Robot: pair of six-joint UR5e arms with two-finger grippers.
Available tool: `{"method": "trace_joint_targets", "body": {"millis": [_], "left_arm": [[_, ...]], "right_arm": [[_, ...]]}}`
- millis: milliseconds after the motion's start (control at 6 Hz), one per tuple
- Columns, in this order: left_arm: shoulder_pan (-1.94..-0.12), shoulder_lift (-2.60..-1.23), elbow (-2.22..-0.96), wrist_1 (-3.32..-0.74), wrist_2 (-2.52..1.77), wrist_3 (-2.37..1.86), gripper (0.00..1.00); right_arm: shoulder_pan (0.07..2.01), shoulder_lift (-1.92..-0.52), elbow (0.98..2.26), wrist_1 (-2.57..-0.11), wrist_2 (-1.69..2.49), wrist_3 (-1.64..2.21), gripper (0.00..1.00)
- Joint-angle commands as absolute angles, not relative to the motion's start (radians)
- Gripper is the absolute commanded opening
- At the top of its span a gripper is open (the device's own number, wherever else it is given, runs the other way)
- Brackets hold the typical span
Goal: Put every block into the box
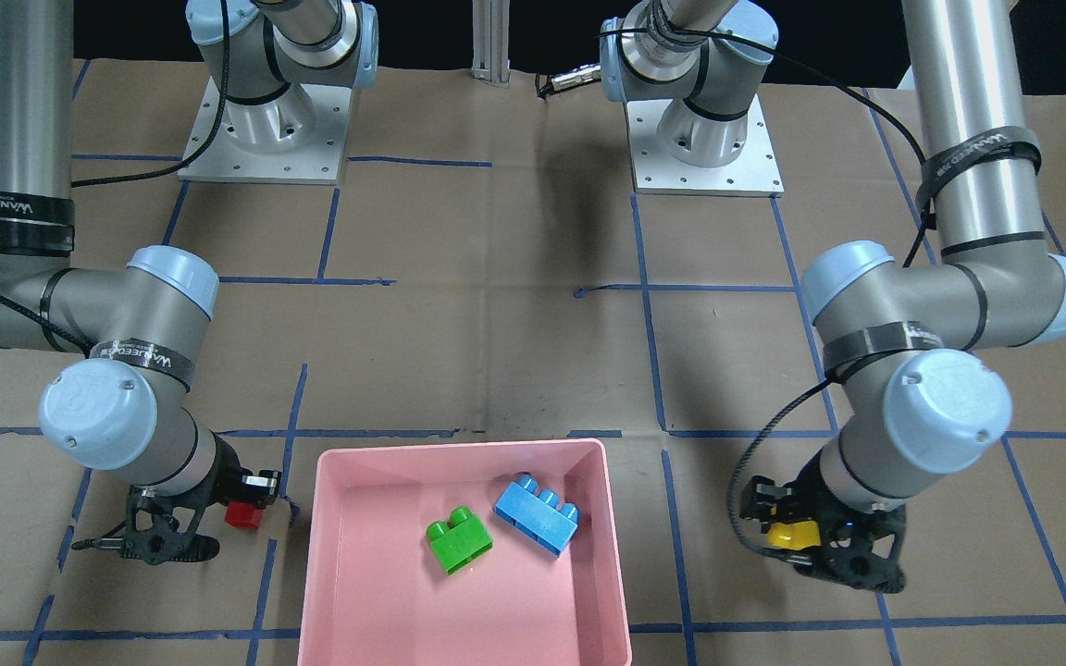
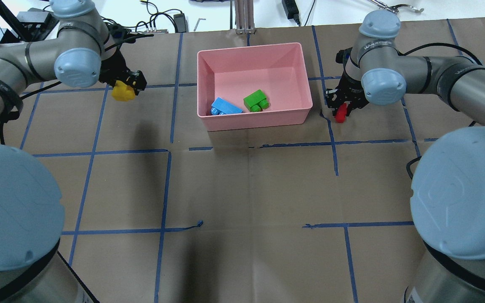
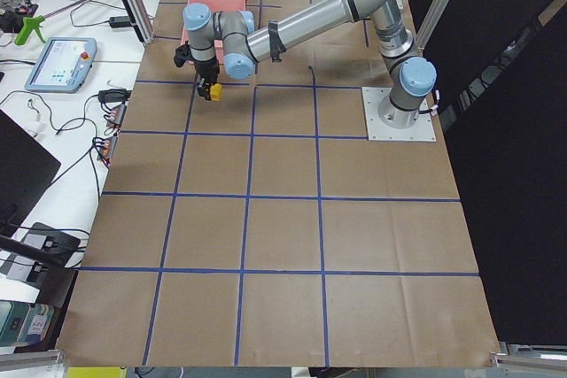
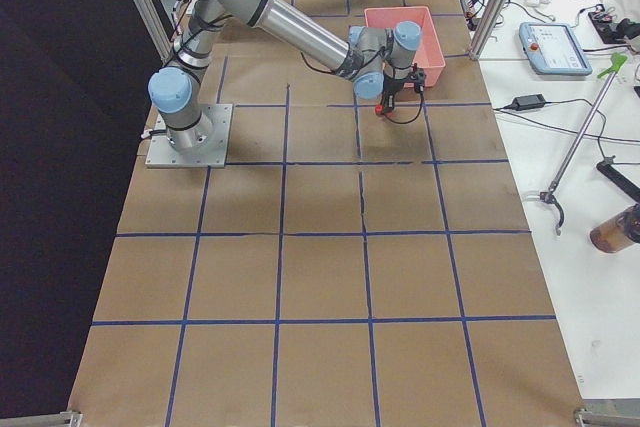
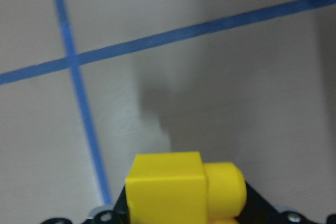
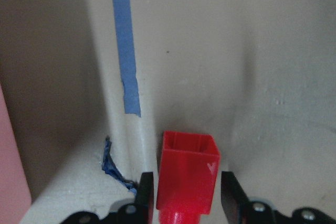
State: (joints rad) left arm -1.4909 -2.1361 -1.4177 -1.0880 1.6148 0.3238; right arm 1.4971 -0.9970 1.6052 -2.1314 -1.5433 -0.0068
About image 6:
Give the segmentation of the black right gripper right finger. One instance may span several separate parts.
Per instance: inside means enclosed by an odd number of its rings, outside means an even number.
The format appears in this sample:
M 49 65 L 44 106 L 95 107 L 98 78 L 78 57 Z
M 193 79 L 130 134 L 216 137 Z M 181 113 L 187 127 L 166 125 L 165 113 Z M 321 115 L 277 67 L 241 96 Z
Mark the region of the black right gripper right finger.
M 248 197 L 233 172 L 221 172 L 220 199 L 228 223 L 242 223 L 242 212 Z

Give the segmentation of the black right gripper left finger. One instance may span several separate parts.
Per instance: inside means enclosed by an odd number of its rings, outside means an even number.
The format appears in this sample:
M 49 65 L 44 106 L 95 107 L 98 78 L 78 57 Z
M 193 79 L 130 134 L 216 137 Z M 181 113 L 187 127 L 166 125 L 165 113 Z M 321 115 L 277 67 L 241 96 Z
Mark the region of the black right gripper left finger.
M 138 184 L 134 204 L 136 206 L 136 222 L 152 223 L 154 208 L 154 175 L 153 172 L 144 172 Z

